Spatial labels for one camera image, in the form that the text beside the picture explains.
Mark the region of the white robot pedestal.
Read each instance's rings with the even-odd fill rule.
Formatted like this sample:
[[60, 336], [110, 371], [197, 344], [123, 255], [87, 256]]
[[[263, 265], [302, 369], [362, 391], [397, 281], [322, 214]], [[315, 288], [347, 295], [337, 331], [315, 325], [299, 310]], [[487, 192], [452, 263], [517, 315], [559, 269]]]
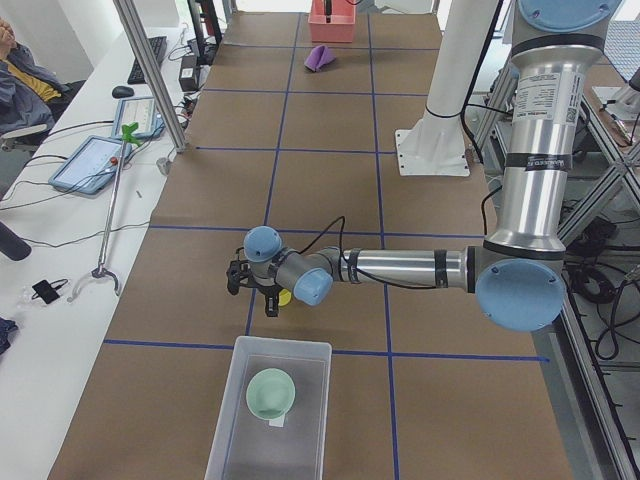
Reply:
[[395, 132], [402, 176], [470, 174], [463, 109], [501, 8], [498, 0], [458, 0], [451, 4], [424, 114], [411, 129]]

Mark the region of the white label in box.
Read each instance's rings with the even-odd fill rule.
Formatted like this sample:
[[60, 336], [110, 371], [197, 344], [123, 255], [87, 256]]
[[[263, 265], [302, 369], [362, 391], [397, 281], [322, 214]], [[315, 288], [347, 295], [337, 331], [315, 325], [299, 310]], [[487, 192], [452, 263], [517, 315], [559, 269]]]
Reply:
[[268, 422], [268, 425], [269, 425], [270, 427], [283, 428], [283, 427], [284, 427], [284, 423], [285, 423], [285, 418], [286, 418], [286, 416], [285, 416], [285, 415], [282, 415], [282, 416], [280, 416], [280, 417], [278, 417], [278, 418], [271, 419], [271, 420]]

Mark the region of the aluminium frame post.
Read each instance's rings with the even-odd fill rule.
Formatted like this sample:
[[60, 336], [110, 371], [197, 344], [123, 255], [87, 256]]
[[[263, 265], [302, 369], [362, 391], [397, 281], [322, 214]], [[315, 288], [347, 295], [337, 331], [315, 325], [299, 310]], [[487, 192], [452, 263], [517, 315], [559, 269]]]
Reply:
[[114, 0], [120, 22], [129, 40], [136, 60], [144, 73], [175, 150], [178, 154], [186, 149], [184, 131], [177, 119], [169, 92], [166, 88], [160, 67], [148, 42], [146, 31], [132, 0]]

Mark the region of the black power adapter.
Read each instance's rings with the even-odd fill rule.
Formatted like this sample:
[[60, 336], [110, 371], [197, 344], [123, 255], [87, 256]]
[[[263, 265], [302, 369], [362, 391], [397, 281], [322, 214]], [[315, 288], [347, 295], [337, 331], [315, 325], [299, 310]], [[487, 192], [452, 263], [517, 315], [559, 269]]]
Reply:
[[181, 58], [179, 84], [183, 92], [197, 91], [200, 84], [201, 66], [196, 55], [185, 55]]

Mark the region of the blue teach pendant far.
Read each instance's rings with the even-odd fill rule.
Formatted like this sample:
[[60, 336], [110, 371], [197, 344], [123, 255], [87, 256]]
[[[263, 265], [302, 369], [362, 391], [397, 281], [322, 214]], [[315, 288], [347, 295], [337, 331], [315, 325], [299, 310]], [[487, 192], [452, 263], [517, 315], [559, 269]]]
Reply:
[[164, 121], [156, 108], [153, 96], [120, 99], [110, 137], [120, 140], [121, 127], [131, 123], [138, 123], [134, 135], [139, 139], [157, 138], [161, 134]]

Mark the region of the clear plastic storage box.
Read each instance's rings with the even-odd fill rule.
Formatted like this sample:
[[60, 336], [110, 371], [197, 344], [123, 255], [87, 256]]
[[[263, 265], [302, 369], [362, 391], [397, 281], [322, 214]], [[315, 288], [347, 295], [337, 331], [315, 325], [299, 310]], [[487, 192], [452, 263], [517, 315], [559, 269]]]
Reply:
[[332, 347], [236, 339], [207, 479], [320, 479]]

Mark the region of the seated person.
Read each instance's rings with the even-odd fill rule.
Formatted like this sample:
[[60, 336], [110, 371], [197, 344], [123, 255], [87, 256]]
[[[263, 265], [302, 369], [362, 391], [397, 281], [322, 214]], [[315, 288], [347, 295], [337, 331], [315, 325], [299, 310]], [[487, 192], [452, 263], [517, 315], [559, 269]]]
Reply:
[[44, 125], [51, 130], [70, 104], [72, 86], [36, 64], [29, 48], [18, 42], [11, 25], [1, 20], [1, 134]]

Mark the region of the light green bowl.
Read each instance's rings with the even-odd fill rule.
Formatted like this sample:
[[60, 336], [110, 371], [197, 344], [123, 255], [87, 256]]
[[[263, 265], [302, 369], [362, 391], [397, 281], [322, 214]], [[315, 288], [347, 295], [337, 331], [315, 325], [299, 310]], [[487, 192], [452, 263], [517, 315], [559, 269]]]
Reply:
[[266, 421], [286, 415], [292, 408], [295, 397], [293, 379], [278, 368], [267, 368], [256, 373], [249, 381], [245, 394], [249, 411]]

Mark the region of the blue teach pendant near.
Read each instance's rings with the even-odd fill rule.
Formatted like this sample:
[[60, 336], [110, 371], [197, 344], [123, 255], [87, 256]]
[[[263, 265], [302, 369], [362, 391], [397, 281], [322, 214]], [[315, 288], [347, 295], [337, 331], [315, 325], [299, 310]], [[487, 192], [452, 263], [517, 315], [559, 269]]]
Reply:
[[60, 192], [94, 195], [115, 176], [122, 155], [128, 158], [131, 147], [122, 150], [117, 139], [92, 135], [52, 174], [48, 184]]

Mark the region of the blue teach pendant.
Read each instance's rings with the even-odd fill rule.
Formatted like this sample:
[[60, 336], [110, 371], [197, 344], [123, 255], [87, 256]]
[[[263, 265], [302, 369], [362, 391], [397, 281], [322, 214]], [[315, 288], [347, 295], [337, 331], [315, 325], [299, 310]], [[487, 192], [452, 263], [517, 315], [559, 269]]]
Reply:
[[139, 139], [157, 138], [161, 134], [164, 121], [156, 108], [153, 96], [120, 99], [110, 137], [120, 140], [121, 127], [131, 123], [138, 123], [134, 135]]
[[60, 192], [94, 195], [115, 176], [122, 155], [128, 158], [131, 147], [122, 150], [117, 139], [92, 135], [52, 174], [48, 184]]

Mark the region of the purple cloth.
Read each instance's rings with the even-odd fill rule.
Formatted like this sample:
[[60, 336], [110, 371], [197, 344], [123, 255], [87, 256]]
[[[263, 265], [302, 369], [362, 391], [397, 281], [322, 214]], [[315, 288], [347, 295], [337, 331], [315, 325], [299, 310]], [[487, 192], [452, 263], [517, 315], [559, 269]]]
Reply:
[[334, 62], [336, 56], [326, 45], [318, 45], [312, 48], [304, 61], [304, 66], [311, 72], [319, 72], [324, 67]]

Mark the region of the green handled reacher grabber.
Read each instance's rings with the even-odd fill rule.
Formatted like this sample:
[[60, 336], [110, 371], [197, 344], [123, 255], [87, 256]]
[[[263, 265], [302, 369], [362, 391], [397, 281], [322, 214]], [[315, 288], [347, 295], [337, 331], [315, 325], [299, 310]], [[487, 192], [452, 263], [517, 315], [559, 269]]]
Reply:
[[88, 274], [83, 275], [73, 286], [71, 294], [67, 297], [67, 302], [71, 303], [76, 300], [81, 291], [89, 285], [92, 281], [98, 281], [103, 279], [111, 279], [114, 283], [114, 293], [116, 296], [120, 295], [120, 280], [118, 275], [112, 271], [110, 271], [107, 266], [107, 253], [109, 247], [110, 235], [112, 232], [112, 223], [114, 219], [114, 214], [116, 210], [116, 203], [119, 193], [119, 186], [121, 182], [121, 175], [124, 169], [125, 160], [127, 158], [127, 147], [129, 145], [137, 145], [141, 144], [141, 141], [135, 136], [135, 132], [138, 129], [139, 124], [137, 122], [132, 122], [129, 124], [123, 124], [121, 126], [121, 137], [122, 137], [122, 146], [121, 153], [116, 162], [116, 172], [114, 185], [111, 192], [111, 198], [109, 203], [109, 209], [107, 212], [106, 223], [104, 227], [103, 237], [101, 248], [99, 252], [98, 262], [95, 269], [90, 271]]

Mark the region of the pink plastic tray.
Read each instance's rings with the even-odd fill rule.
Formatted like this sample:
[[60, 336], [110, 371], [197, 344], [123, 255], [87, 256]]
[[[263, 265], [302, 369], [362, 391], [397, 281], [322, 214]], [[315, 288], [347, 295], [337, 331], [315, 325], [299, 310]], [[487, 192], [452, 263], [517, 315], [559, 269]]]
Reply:
[[313, 0], [307, 22], [312, 42], [351, 43], [355, 34], [355, 2], [334, 1], [333, 19], [327, 24], [323, 14], [323, 1]]

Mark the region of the black computer mouse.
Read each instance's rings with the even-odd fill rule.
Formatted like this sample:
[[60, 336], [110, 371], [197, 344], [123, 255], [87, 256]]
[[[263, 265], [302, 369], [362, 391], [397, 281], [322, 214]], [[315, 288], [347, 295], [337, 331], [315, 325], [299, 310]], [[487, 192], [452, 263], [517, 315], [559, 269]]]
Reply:
[[129, 86], [118, 85], [112, 89], [111, 95], [114, 99], [129, 98], [135, 94], [133, 88]]

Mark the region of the yellow plastic cup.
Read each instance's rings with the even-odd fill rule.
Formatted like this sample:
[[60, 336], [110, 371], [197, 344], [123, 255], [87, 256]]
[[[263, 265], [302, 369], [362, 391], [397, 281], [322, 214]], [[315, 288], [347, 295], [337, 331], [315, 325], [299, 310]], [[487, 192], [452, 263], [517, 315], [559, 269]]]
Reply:
[[284, 307], [291, 302], [292, 294], [289, 290], [282, 289], [278, 296], [278, 306]]

